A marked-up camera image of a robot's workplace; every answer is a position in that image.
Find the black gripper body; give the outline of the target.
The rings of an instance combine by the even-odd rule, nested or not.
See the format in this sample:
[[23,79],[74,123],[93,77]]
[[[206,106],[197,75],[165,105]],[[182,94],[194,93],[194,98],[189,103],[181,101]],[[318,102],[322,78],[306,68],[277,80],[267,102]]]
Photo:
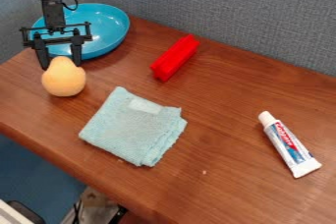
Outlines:
[[50,30],[47,27],[19,28],[22,44],[35,49],[38,46],[66,44],[81,46],[91,41],[90,23],[65,25],[62,28]]

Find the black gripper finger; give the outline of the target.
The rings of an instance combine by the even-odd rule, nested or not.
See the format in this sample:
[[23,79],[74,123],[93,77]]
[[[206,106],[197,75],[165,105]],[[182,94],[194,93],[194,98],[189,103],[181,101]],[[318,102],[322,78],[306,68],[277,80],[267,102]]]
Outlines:
[[79,35],[79,31],[75,28],[73,30],[73,36],[70,38],[70,52],[71,52],[71,61],[75,66],[81,64],[81,45],[83,43],[83,38]]
[[49,54],[45,41],[42,40],[41,34],[38,32],[33,35],[33,49],[38,57],[39,65],[43,70],[49,66]]

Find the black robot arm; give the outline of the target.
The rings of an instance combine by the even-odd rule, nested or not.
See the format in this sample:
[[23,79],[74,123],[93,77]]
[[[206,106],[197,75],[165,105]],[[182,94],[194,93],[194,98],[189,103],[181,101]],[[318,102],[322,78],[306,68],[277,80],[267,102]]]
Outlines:
[[75,66],[81,64],[82,44],[91,41],[90,23],[67,25],[65,23],[63,9],[69,8],[62,0],[41,0],[41,13],[43,26],[39,28],[19,28],[22,45],[35,50],[41,68],[49,66],[47,46],[54,44],[69,44],[70,60]]

